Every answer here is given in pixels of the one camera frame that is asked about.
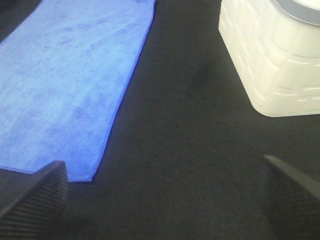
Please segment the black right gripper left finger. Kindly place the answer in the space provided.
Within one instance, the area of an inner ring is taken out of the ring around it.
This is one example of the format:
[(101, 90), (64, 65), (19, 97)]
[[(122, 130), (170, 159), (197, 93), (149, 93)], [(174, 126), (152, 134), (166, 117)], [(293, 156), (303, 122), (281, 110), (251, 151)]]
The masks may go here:
[(2, 240), (47, 240), (68, 199), (64, 161), (53, 161), (0, 195)]

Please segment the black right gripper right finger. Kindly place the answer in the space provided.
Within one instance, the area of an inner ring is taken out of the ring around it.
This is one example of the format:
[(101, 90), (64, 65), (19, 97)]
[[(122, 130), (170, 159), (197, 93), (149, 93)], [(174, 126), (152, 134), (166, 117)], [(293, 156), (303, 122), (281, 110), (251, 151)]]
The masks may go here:
[(259, 173), (261, 208), (279, 240), (320, 238), (320, 183), (265, 155)]

